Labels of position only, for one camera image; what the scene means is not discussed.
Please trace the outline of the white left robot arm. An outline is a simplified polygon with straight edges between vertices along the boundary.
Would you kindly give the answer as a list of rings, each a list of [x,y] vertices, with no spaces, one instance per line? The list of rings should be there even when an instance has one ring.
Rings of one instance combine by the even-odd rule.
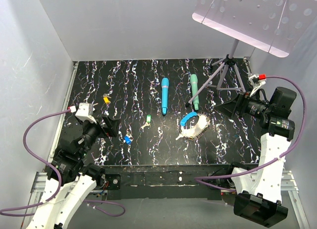
[[[45,189],[29,229],[65,229],[93,189],[105,189],[105,170],[84,158],[99,139],[116,137],[119,119],[78,117],[82,134],[71,142],[60,142],[47,168]]]

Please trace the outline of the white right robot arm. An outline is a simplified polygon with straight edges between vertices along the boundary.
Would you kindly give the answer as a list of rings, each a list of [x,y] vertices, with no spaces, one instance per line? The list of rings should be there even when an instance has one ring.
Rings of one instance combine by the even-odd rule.
[[[247,174],[247,167],[232,163],[224,182],[236,189],[234,214],[270,228],[287,218],[288,208],[282,206],[281,181],[285,158],[294,137],[295,123],[289,120],[296,92],[276,87],[271,99],[260,100],[257,92],[240,93],[235,99],[215,107],[218,112],[233,118],[250,115],[258,118],[261,131],[261,154],[256,177]]]

